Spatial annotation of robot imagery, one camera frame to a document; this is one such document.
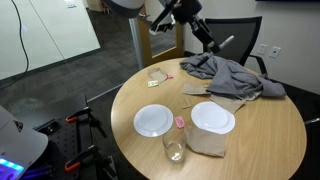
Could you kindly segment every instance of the baseboard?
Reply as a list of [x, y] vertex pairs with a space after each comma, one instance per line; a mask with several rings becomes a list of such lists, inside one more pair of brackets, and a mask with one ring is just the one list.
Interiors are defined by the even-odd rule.
[[[41, 72], [41, 71], [45, 71], [45, 70], [60, 66], [62, 64], [73, 62], [73, 61], [75, 61], [75, 60], [77, 60], [79, 58], [90, 56], [90, 55], [96, 54], [97, 52], [100, 52], [100, 51], [101, 51], [101, 48], [98, 48], [98, 49], [95, 49], [95, 50], [92, 50], [92, 51], [89, 51], [89, 52], [85, 52], [83, 54], [79, 54], [79, 55], [73, 56], [71, 58], [67, 58], [67, 59], [64, 59], [64, 60], [61, 60], [61, 61], [58, 61], [58, 62], [54, 62], [52, 64], [48, 64], [48, 65], [45, 65], [45, 66], [42, 66], [42, 67], [39, 67], [39, 68], [36, 68], [36, 69], [29, 70], [27, 72], [27, 74], [25, 75], [25, 77], [28, 77], [28, 76], [33, 75], [33, 74], [36, 74], [36, 73]], [[16, 75], [13, 75], [13, 76], [10, 76], [10, 77], [7, 77], [7, 78], [4, 78], [4, 79], [1, 79], [0, 80], [0, 87], [3, 87], [6, 84], [10, 84], [12, 82], [15, 82], [17, 79], [19, 79], [23, 75], [23, 73], [24, 72], [16, 74]]]

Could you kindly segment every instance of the electrical outlet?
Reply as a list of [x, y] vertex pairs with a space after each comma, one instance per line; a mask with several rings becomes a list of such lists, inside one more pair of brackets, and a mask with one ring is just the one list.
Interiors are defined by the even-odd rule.
[[260, 46], [258, 47], [257, 53], [258, 54], [264, 54], [266, 52], [268, 45], [266, 44], [260, 44]]
[[269, 53], [269, 56], [270, 56], [270, 57], [273, 57], [273, 58], [278, 57], [280, 50], [281, 50], [280, 47], [275, 47], [275, 46], [273, 46], [272, 49], [271, 49], [271, 51], [270, 51], [270, 53]]

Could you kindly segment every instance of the small pink item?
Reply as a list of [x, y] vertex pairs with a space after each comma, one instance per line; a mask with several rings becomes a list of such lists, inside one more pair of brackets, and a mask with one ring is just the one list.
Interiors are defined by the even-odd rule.
[[176, 121], [176, 124], [179, 129], [184, 128], [184, 121], [181, 116], [175, 117], [174, 120]]
[[168, 79], [173, 79], [173, 74], [168, 73], [168, 74], [167, 74], [167, 77], [168, 77]]

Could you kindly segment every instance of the gray cloth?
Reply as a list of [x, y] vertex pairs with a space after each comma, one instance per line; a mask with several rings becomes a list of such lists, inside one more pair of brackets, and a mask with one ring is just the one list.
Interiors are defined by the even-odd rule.
[[180, 62], [180, 66], [191, 76], [200, 79], [214, 79], [207, 91], [227, 97], [243, 97], [259, 91], [262, 91], [262, 96], [286, 96], [282, 84], [271, 82], [267, 75], [253, 75], [243, 66], [231, 60], [211, 56], [203, 65], [196, 67], [196, 64], [208, 55], [209, 53], [204, 53]]

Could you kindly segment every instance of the round wooden table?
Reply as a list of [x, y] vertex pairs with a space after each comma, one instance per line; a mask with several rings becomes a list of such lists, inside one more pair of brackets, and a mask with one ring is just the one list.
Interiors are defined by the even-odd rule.
[[[208, 96], [182, 94], [185, 81], [210, 82], [187, 74], [173, 59], [149, 66], [132, 76], [119, 90], [112, 105], [114, 138], [127, 160], [149, 179], [289, 179], [298, 169], [306, 150], [306, 130], [299, 111], [288, 98], [259, 97], [247, 101], [235, 114], [236, 125], [226, 134], [224, 158], [206, 156], [187, 148], [181, 164], [165, 156], [162, 136], [148, 138], [133, 126], [135, 114], [144, 106], [161, 104], [173, 116], [182, 116], [187, 125], [192, 107]], [[174, 78], [148, 88], [148, 69], [161, 68]], [[192, 107], [182, 109], [179, 100], [188, 98]]]

